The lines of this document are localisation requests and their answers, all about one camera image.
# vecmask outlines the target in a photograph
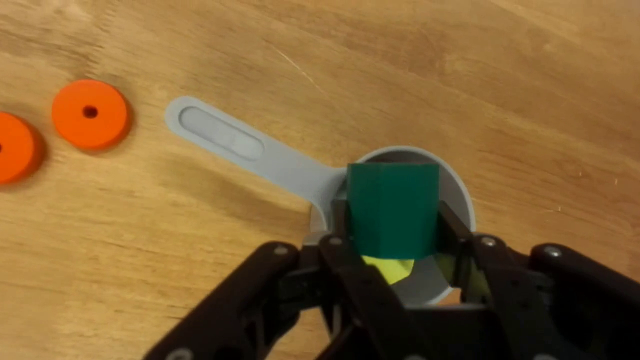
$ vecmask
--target green block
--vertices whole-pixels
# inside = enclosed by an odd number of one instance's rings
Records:
[[[439,173],[439,164],[349,167],[350,232],[361,254],[411,261],[435,253]]]

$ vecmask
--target screw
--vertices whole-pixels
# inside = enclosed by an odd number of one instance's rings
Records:
[[[495,249],[498,245],[497,238],[483,238],[481,243],[489,249]]]
[[[282,256],[282,254],[288,254],[288,249],[286,249],[286,247],[277,247],[277,249],[275,249],[275,254],[280,254],[280,256]]]
[[[329,245],[342,247],[342,238],[330,238]]]
[[[553,354],[534,354],[534,360],[559,360],[559,359]]]
[[[562,250],[559,247],[547,247],[544,254],[553,256],[553,259],[560,259]]]
[[[194,359],[194,352],[188,348],[176,348],[166,357],[166,360],[192,360],[192,359]]]

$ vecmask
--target orange ring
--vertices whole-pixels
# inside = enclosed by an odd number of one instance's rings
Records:
[[[0,184],[31,176],[43,161],[43,143],[20,119],[0,113]]]
[[[105,151],[118,145],[130,128],[125,97],[99,81],[76,81],[64,87],[53,107],[56,133],[82,151]]]

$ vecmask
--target wood grain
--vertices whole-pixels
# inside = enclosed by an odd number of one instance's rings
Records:
[[[141,359],[258,245],[300,245],[302,201],[164,128],[182,95],[333,167],[429,149],[481,230],[640,281],[639,35],[632,0],[4,0],[0,110],[48,161],[0,190],[0,359]],[[129,97],[122,147],[55,134],[50,100],[76,79]],[[273,359],[324,344],[307,314]]]

